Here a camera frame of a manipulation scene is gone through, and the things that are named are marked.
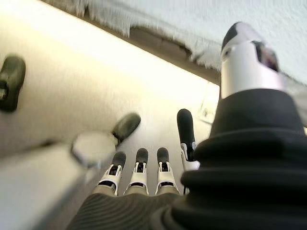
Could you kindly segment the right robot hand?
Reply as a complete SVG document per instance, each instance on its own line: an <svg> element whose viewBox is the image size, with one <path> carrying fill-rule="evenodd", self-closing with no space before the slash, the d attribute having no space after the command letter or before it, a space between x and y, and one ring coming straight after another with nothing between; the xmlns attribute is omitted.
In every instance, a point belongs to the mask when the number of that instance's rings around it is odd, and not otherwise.
<svg viewBox="0 0 307 230"><path fill-rule="evenodd" d="M208 139L192 149L198 169L181 177L179 195L114 197L100 183L70 230L304 230L307 137L275 52L246 23L227 31L221 88Z"/></svg>

